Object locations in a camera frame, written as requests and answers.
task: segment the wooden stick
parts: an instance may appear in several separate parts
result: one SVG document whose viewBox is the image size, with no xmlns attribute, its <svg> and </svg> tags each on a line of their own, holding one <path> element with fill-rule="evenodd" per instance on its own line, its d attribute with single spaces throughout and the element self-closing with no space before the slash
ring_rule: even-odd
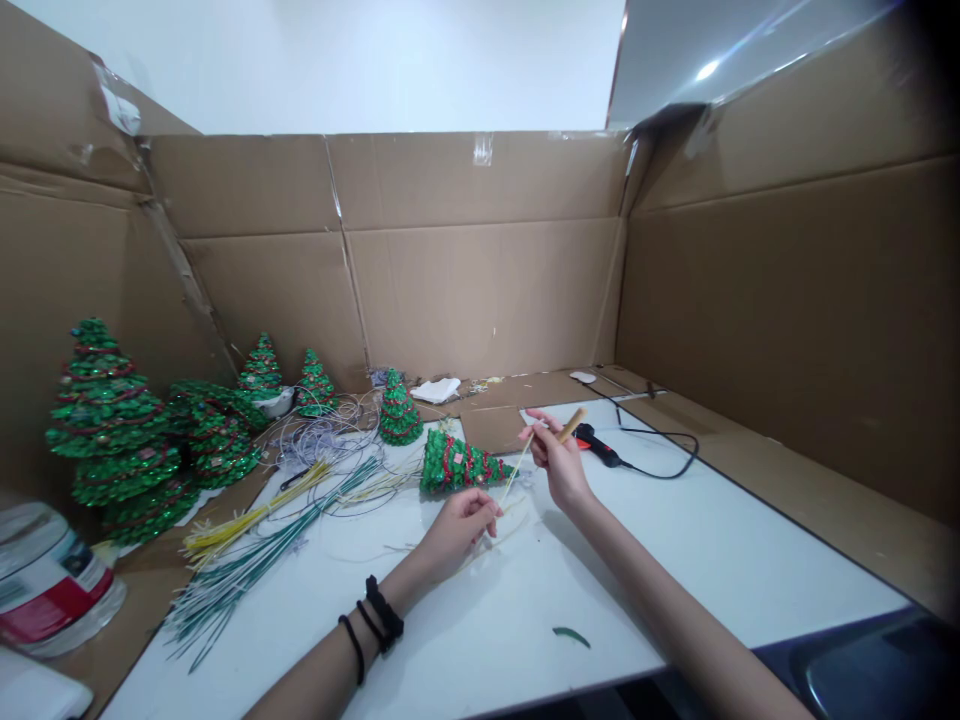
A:
<svg viewBox="0 0 960 720">
<path fill-rule="evenodd" d="M 577 408 L 577 411 L 573 414 L 573 417 L 570 418 L 570 422 L 563 426 L 563 430 L 560 431 L 560 434 L 557 435 L 557 440 L 562 445 L 566 442 L 570 435 L 573 434 L 573 431 L 577 429 L 577 426 L 583 422 L 583 419 L 587 416 L 586 408 Z M 523 451 L 520 453 L 520 459 L 517 460 L 517 464 L 513 466 L 513 472 L 510 473 L 510 477 L 507 479 L 507 486 L 503 489 L 503 495 L 500 496 L 500 509 L 503 510 L 503 502 L 507 499 L 507 493 L 510 492 L 510 486 L 513 485 L 513 478 L 516 477 L 517 471 L 520 469 L 520 463 L 523 462 L 523 458 L 527 454 L 527 450 L 530 449 L 530 443 L 533 442 L 533 433 L 530 433 L 530 437 L 527 438 L 527 444 L 523 446 Z"/>
<path fill-rule="evenodd" d="M 563 430 L 560 431 L 560 434 L 557 435 L 557 442 L 561 445 L 570 439 L 570 436 L 573 434 L 573 431 L 577 429 L 577 425 L 583 422 L 583 419 L 587 416 L 586 408 L 577 408 L 577 411 L 573 414 L 573 417 L 570 418 L 570 422 L 563 426 Z"/>
</svg>

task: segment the christmas tree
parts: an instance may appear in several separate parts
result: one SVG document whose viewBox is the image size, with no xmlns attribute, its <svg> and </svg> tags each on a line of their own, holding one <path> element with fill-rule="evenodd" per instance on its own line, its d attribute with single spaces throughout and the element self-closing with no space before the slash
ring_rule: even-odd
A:
<svg viewBox="0 0 960 720">
<path fill-rule="evenodd" d="M 260 342 L 240 373 L 240 389 L 251 400 L 270 400 L 280 394 L 280 366 L 273 352 L 270 336 L 260 333 Z"/>
<path fill-rule="evenodd" d="M 169 479 L 180 453 L 162 435 L 171 428 L 164 404 L 102 320 L 84 320 L 71 334 L 74 356 L 64 366 L 46 437 L 53 452 L 81 458 L 73 496 L 84 505 L 105 505 Z"/>
<path fill-rule="evenodd" d="M 222 415 L 236 417 L 246 432 L 259 434 L 270 425 L 266 414 L 250 402 L 243 390 L 233 390 L 204 380 L 181 380 L 170 386 L 167 410 L 175 432 L 189 436 L 196 427 L 194 408 L 206 403 Z"/>
<path fill-rule="evenodd" d="M 380 437 L 388 445 L 409 445 L 422 434 L 420 412 L 400 382 L 400 373 L 390 368 L 380 407 Z"/>
<path fill-rule="evenodd" d="M 472 485 L 489 485 L 506 480 L 513 468 L 490 453 L 444 435 L 439 430 L 427 433 L 423 452 L 423 477 L 420 490 L 437 493 L 461 490 Z"/>
<path fill-rule="evenodd" d="M 323 373 L 323 365 L 317 354 L 307 348 L 307 357 L 303 363 L 303 379 L 297 391 L 297 407 L 303 417 L 319 417 L 335 410 L 340 401 L 333 396 L 333 383 Z"/>
<path fill-rule="evenodd" d="M 199 488 L 182 477 L 172 477 L 157 487 L 104 511 L 103 530 L 118 545 L 134 545 L 166 532 L 193 507 Z"/>
<path fill-rule="evenodd" d="M 197 484 L 208 490 L 233 485 L 260 461 L 260 449 L 250 442 L 236 417 L 229 419 L 205 402 L 197 403 L 190 454 Z"/>
</svg>

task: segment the black bracelet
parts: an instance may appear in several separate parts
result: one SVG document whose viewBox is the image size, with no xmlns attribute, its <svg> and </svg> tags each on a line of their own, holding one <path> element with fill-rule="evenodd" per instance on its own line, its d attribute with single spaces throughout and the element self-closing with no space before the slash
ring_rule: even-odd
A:
<svg viewBox="0 0 960 720">
<path fill-rule="evenodd" d="M 350 642 L 353 643 L 353 649 L 357 651 L 357 663 L 359 664 L 359 670 L 357 671 L 357 685 L 363 685 L 363 650 L 360 649 L 360 643 L 357 640 L 357 636 L 353 634 L 353 626 L 350 624 L 350 618 L 346 615 L 341 615 L 337 618 L 337 624 L 343 623 L 347 627 L 347 634 L 350 635 Z"/>
<path fill-rule="evenodd" d="M 387 631 L 387 637 L 384 640 L 386 646 L 384 652 L 386 652 L 394 641 L 403 635 L 403 620 L 397 616 L 393 608 L 387 604 L 383 595 L 380 594 L 377 589 L 377 579 L 373 575 L 367 578 L 367 600 L 370 601 L 370 605 L 380 616 L 380 622 L 383 623 L 383 627 Z"/>
<path fill-rule="evenodd" d="M 363 606 L 363 602 L 361 600 L 357 600 L 357 610 L 359 610 L 360 614 L 363 615 L 363 619 L 367 623 L 367 627 L 370 628 L 370 632 L 377 636 L 377 643 L 380 645 L 380 652 L 385 653 L 387 651 L 387 642 L 383 637 L 383 633 L 380 632 L 379 628 L 373 624 L 373 620 L 371 620 L 370 616 L 367 615 L 367 609 Z"/>
</svg>

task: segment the table surface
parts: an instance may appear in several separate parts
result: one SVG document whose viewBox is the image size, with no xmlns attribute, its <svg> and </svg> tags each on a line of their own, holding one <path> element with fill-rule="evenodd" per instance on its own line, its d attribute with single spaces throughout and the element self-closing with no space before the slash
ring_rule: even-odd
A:
<svg viewBox="0 0 960 720">
<path fill-rule="evenodd" d="M 598 437 L 625 460 L 659 474 L 682 466 L 684 452 L 669 441 L 618 431 L 612 403 L 582 405 Z M 549 411 L 566 421 L 579 406 Z M 627 413 L 623 421 L 647 428 Z M 389 466 L 418 457 L 425 440 L 426 433 L 411 446 L 388 447 Z M 665 481 L 606 468 L 589 453 L 583 461 L 600 500 L 748 647 L 909 604 L 700 462 Z M 543 471 L 529 456 L 521 469 L 533 472 L 514 483 L 500 537 L 485 539 L 457 575 L 410 612 L 403 639 L 370 670 L 345 717 L 462 718 L 666 666 L 612 575 L 554 505 Z M 278 471 L 260 501 L 290 474 Z M 491 490 L 495 498 L 502 492 Z M 363 595 L 368 575 L 383 578 L 396 565 L 401 556 L 385 546 L 418 542 L 440 504 L 411 487 L 369 514 L 323 517 L 299 553 L 282 559 L 241 602 L 197 671 L 188 674 L 192 655 L 168 659 L 172 646 L 161 630 L 102 717 L 242 716 Z M 576 630 L 591 648 L 554 635 L 556 626 Z"/>
</svg>

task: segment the green christmas tree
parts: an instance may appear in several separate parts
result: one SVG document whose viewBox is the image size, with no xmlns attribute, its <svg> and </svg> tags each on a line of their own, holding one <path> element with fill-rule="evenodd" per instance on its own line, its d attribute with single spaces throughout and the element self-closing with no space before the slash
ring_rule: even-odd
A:
<svg viewBox="0 0 960 720">
<path fill-rule="evenodd" d="M 260 333 L 260 342 L 243 366 L 239 382 L 251 400 L 270 400 L 280 394 L 280 366 L 267 333 Z"/>
<path fill-rule="evenodd" d="M 251 435 L 259 434 L 270 425 L 266 414 L 250 402 L 243 390 L 233 390 L 205 380 L 181 380 L 170 386 L 167 410 L 175 432 L 189 436 L 196 427 L 194 409 L 197 403 L 206 403 L 222 415 L 236 417 Z"/>
<path fill-rule="evenodd" d="M 390 368 L 380 407 L 380 437 L 388 445 L 409 445 L 422 434 L 420 411 L 407 395 L 400 373 Z"/>
<path fill-rule="evenodd" d="M 104 511 L 103 530 L 118 545 L 134 545 L 166 532 L 187 514 L 200 489 L 183 477 L 172 477 L 147 492 Z"/>
<path fill-rule="evenodd" d="M 74 356 L 64 366 L 46 438 L 58 455 L 81 458 L 73 496 L 84 505 L 106 505 L 172 477 L 180 453 L 162 435 L 171 428 L 170 416 L 146 378 L 136 374 L 102 320 L 84 320 L 71 334 Z"/>
<path fill-rule="evenodd" d="M 420 490 L 433 494 L 472 485 L 490 485 L 506 480 L 512 472 L 511 466 L 490 457 L 490 453 L 439 430 L 431 430 L 427 433 L 427 445 L 423 451 Z"/>
<path fill-rule="evenodd" d="M 208 490 L 233 485 L 260 461 L 260 449 L 236 417 L 227 418 L 205 402 L 197 403 L 190 455 L 196 483 Z"/>
<path fill-rule="evenodd" d="M 297 407 L 303 417 L 319 417 L 337 408 L 340 401 L 333 395 L 333 383 L 323 372 L 317 354 L 307 348 L 303 378 L 297 390 Z"/>
</svg>

